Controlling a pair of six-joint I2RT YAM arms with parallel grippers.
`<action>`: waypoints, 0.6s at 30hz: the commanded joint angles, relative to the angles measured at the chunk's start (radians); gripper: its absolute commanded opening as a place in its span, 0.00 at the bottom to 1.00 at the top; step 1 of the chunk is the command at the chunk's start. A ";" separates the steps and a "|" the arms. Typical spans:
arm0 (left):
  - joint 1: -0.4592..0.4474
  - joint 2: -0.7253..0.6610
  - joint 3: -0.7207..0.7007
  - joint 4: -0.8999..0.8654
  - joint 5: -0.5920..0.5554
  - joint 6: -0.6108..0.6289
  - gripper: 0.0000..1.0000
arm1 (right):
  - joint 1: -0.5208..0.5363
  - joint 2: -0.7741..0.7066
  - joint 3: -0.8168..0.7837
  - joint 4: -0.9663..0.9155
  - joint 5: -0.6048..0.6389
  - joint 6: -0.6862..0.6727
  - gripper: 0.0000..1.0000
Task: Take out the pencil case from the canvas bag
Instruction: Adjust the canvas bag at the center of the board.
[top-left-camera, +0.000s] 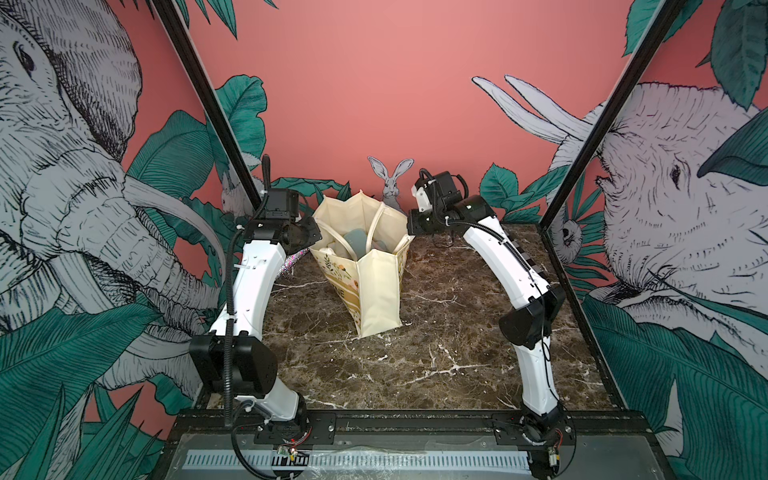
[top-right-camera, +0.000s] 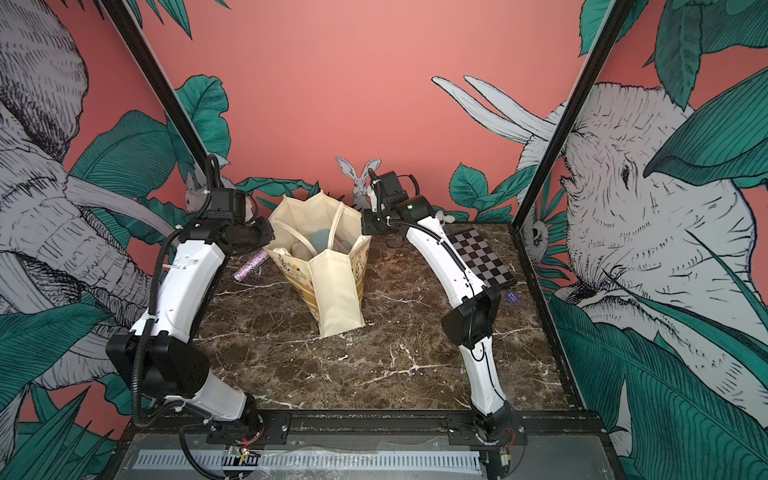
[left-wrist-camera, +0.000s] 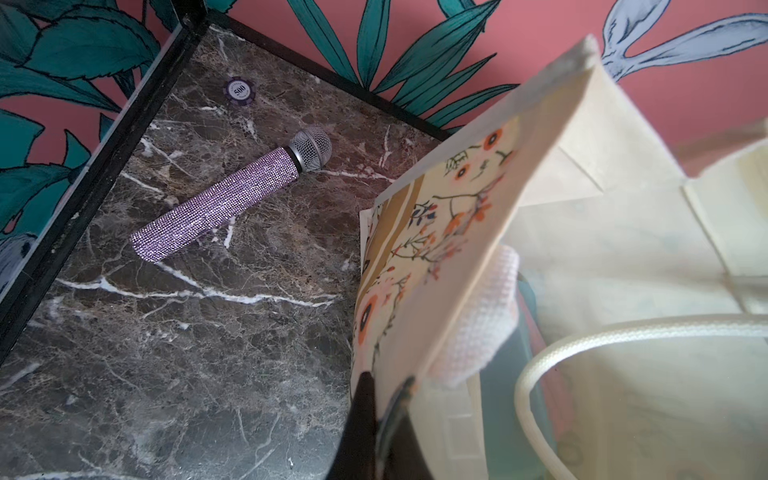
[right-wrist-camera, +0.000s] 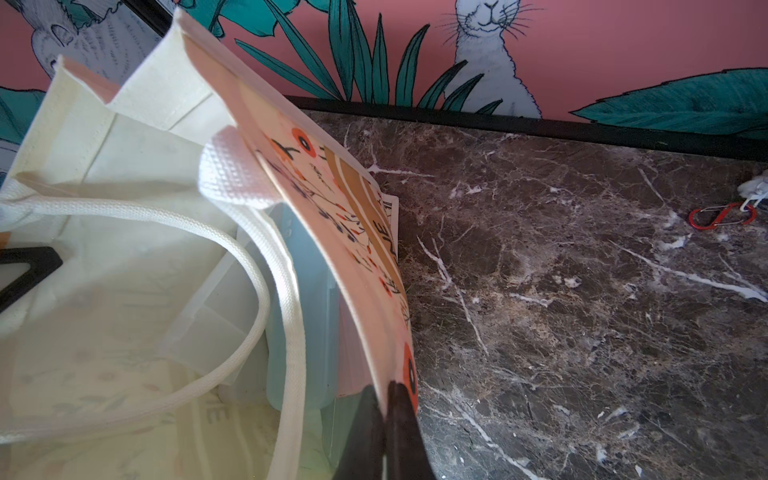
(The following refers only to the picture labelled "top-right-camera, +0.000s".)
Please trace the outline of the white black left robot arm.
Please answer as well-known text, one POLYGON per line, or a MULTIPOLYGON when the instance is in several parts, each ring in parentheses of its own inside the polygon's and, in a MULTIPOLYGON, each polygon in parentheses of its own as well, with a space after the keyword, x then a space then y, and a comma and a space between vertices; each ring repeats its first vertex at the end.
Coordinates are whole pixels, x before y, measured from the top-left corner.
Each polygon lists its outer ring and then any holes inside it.
POLYGON ((261 249, 274 237, 266 218, 247 220, 232 207, 202 211, 166 240, 174 259, 167 263, 159 253, 147 309, 106 347, 130 390, 135 426, 148 427, 171 409, 189 408, 247 437, 263 432, 253 396, 218 378, 192 340, 230 256, 261 249))

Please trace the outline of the cream floral canvas tote bag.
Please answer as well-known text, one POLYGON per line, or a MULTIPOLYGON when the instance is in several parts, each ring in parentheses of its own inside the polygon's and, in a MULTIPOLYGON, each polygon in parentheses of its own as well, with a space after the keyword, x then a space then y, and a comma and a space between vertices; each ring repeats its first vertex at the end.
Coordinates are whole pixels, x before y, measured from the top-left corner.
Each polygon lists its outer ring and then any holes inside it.
POLYGON ((322 338, 362 328, 364 275, 371 237, 362 215, 320 192, 307 200, 285 197, 269 216, 275 239, 265 248, 318 323, 322 338), (349 254, 317 254, 309 236, 328 228, 352 244, 349 254))

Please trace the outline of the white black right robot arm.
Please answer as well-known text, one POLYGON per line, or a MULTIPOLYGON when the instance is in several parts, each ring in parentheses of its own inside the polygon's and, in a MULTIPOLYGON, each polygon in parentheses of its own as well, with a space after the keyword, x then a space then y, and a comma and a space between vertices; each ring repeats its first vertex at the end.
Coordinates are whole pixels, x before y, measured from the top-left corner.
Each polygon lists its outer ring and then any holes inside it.
POLYGON ((452 307, 441 325, 464 361, 476 434, 488 445, 510 443, 519 428, 519 416, 503 393, 492 340, 500 289, 485 285, 471 271, 419 190, 410 196, 393 171, 368 174, 370 207, 362 211, 362 232, 378 235, 399 230, 426 260, 452 307))

